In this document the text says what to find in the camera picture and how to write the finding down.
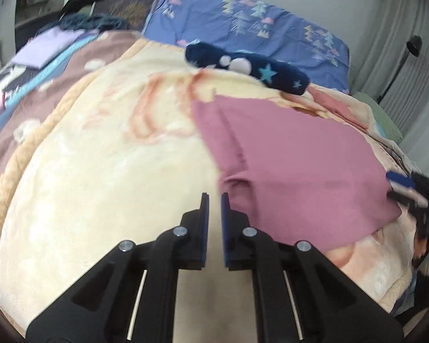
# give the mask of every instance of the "metal screw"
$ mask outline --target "metal screw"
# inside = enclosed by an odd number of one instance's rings
[[[178,226],[173,229],[173,234],[177,237],[184,236],[188,233],[188,229],[183,226]]]
[[[252,228],[252,227],[246,227],[246,228],[243,228],[242,233],[246,237],[254,237],[255,235],[257,235],[257,229]]]
[[[122,251],[122,252],[128,252],[128,251],[130,251],[130,250],[132,250],[132,248],[134,247],[134,242],[133,241],[130,241],[130,240],[124,240],[124,241],[121,241],[120,243],[119,243],[119,249],[120,249],[120,251]]]
[[[311,249],[311,244],[308,241],[299,241],[297,243],[297,248],[301,251],[301,252],[307,252]]]

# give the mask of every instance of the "blue cloth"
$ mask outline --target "blue cloth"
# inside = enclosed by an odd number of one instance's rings
[[[375,121],[375,125],[376,125],[376,128],[378,129],[378,132],[380,133],[380,135],[381,135],[383,138],[389,139],[389,138],[387,137],[387,135],[386,135],[385,131],[383,130],[382,126],[381,126],[378,122],[376,122],[376,121]]]
[[[158,0],[144,36],[181,47],[203,41],[229,52],[254,52],[348,93],[348,47],[327,29],[262,1]]]
[[[62,31],[72,29],[85,29],[90,31],[98,29],[100,32],[112,31],[114,29],[127,29],[127,20],[122,17],[112,17],[107,14],[93,14],[87,15],[83,13],[68,14],[61,20],[51,22],[37,31],[37,35],[47,31],[53,27],[59,27]]]
[[[205,42],[188,45],[186,60],[196,67],[228,69],[257,78],[269,88],[302,95],[310,80],[296,67],[259,54],[229,53]]]
[[[11,118],[16,107],[20,101],[33,89],[37,88],[44,82],[55,79],[59,77],[67,67],[71,56],[86,46],[89,42],[95,40],[97,35],[90,35],[82,40],[74,42],[71,46],[65,49],[62,53],[59,54],[51,63],[49,63],[46,68],[44,68],[37,76],[35,76],[31,81],[26,83],[24,86],[21,86],[13,96],[5,101],[5,110],[0,114],[0,132],[3,127],[6,125],[8,120]]]
[[[410,286],[408,286],[408,289],[405,290],[401,297],[396,300],[396,303],[392,308],[391,315],[398,316],[414,306],[414,292],[416,289],[417,276],[418,271],[414,269]]]

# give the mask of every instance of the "green cloth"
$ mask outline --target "green cloth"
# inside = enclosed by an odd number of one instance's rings
[[[369,97],[365,93],[355,93],[353,98],[360,100],[362,103],[368,104],[372,109],[373,116],[375,121],[382,127],[383,131],[386,134],[386,137],[390,140],[393,140],[397,144],[402,142],[404,136],[397,128],[397,126],[392,122],[387,113],[374,101],[371,97]]]

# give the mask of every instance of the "cream blanket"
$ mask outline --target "cream blanket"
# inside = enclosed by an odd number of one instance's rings
[[[26,329],[118,242],[154,240],[197,208],[207,192],[207,265],[201,272],[180,272],[174,341],[256,339],[250,274],[224,268],[219,172],[189,117],[192,97],[209,101],[214,93],[302,107],[251,77],[199,73],[180,50],[139,40],[123,59],[76,84],[16,151],[0,185],[0,221],[6,215],[0,306],[18,326]],[[366,140],[386,169],[394,166],[381,147]],[[17,185],[13,164],[21,156],[30,162],[22,163],[26,168]],[[18,176],[13,180],[12,174]],[[328,256],[390,310],[410,279],[413,233],[413,221],[404,214],[380,233]]]

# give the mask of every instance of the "white polka dot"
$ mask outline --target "white polka dot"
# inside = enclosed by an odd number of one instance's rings
[[[108,32],[103,32],[97,40],[106,40],[108,38]]]
[[[40,85],[40,87],[38,88],[38,91],[45,91],[47,88],[49,88],[51,86],[51,84],[53,83],[54,79],[49,80],[45,83],[43,83],[42,85]]]
[[[219,64],[223,67],[227,67],[229,65],[229,63],[231,62],[231,57],[229,57],[228,55],[223,55],[220,59],[219,59]]]
[[[235,58],[229,65],[229,70],[245,75],[250,75],[252,68],[251,62],[246,58]]]
[[[92,59],[86,63],[84,69],[88,71],[95,71],[96,69],[104,67],[105,64],[105,61],[102,59]]]

